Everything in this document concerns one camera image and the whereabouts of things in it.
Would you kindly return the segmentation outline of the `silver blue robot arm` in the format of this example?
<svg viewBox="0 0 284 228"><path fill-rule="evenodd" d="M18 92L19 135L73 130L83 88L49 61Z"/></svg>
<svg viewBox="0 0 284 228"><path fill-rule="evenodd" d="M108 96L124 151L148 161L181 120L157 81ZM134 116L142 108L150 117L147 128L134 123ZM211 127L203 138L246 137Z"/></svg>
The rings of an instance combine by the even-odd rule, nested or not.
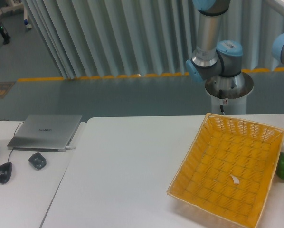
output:
<svg viewBox="0 0 284 228"><path fill-rule="evenodd" d="M254 88L250 75L242 72L243 49L233 40L218 41L228 0L195 0L200 13L197 45L186 68L194 81L205 82L215 114L246 114L247 97Z"/></svg>

